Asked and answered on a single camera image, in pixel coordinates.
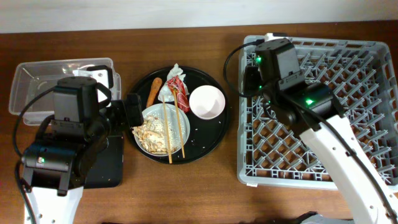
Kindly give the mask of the white tissue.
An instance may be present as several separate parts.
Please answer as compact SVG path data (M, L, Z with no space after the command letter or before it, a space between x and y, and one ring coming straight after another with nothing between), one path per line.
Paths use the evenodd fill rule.
M166 81L171 80L173 77L178 77L181 81L184 81L186 74L184 74L183 70L176 63L172 69L169 70ZM161 102L171 102L174 100L172 92L167 86L167 82L162 85L162 88L159 90L159 95L157 99Z

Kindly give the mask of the grey plate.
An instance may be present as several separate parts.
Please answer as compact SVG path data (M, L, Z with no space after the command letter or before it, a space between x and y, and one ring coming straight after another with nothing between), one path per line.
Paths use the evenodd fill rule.
M165 105L166 105L166 109L167 109L167 120L168 120L168 126L169 126L170 149L171 149L171 155L173 155L181 150L176 110L175 110L175 107L171 104L166 103ZM158 116L160 119L164 120L164 112L163 112L162 103L152 105L152 106L146 108L142 112L142 115L143 115L143 118L145 118L147 115L153 115L153 116ZM179 116L180 116L180 123L181 123L181 128L182 128L183 141L185 144L187 142L189 134L190 134L190 123L189 123L187 116L181 109L179 109ZM134 136L134 139L136 140L136 143L138 144L139 148L143 150L141 144L138 142L138 139L135 136ZM155 154L150 154L149 152L147 152L145 150L143 150L143 151L145 153L147 153L148 155L155 156L155 157L168 156L168 154L155 155Z

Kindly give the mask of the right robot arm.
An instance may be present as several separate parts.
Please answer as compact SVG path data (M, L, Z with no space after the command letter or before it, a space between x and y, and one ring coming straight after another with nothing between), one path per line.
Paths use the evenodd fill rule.
M238 179L338 189L355 223L397 222L396 80L381 42L246 37Z

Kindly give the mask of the pink white bowl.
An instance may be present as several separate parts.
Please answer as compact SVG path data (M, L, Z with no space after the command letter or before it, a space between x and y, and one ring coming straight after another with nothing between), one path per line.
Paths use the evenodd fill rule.
M226 97L223 92L211 85L202 85L194 89L189 97L192 113L200 119L210 120L219 116L225 106Z

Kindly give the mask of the orange carrot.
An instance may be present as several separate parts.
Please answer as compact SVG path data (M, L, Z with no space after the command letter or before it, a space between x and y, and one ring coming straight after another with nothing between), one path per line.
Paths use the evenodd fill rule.
M146 103L146 107L150 107L154 104L154 100L155 97L157 95L157 93L159 92L160 88L162 87L162 79L157 77L154 79L154 81L152 82L151 88L150 88L150 92L149 92L149 96L147 99L147 103Z

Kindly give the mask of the wooden chopstick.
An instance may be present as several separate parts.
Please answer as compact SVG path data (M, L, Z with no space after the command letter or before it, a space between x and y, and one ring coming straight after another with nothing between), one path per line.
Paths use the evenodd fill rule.
M172 93L173 93L173 96L174 96L174 104L175 104L175 110L176 110L178 132L179 132L179 136L180 136L181 151L182 151L183 158L185 158L184 141L183 141L182 128L181 128L180 116L179 116L178 101L177 101L177 92L176 92L176 90L173 90Z
M166 105L165 105L164 96L162 97L162 105L163 105L163 112L164 112L164 128L165 128L165 135L166 135L166 146L167 146L169 164L172 164L172 155L171 155L171 149L170 149L169 126L168 126L167 109L166 109Z

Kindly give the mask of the red snack wrapper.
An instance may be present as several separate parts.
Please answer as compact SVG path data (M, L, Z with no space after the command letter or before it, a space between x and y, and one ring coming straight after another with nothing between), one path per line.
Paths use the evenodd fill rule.
M185 86L183 81L178 76L174 76L167 81L167 86L172 94L175 93L177 98L177 106L184 112L188 113L190 111L190 106L188 103L187 92L185 91Z

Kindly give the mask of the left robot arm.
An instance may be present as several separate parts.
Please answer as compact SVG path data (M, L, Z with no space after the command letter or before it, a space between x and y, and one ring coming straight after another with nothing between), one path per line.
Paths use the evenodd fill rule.
M114 131L144 122L138 94L112 100L111 90L91 77L72 76L36 96L53 93L54 113L39 126L34 142L17 161L14 176L26 223L73 223L86 177Z

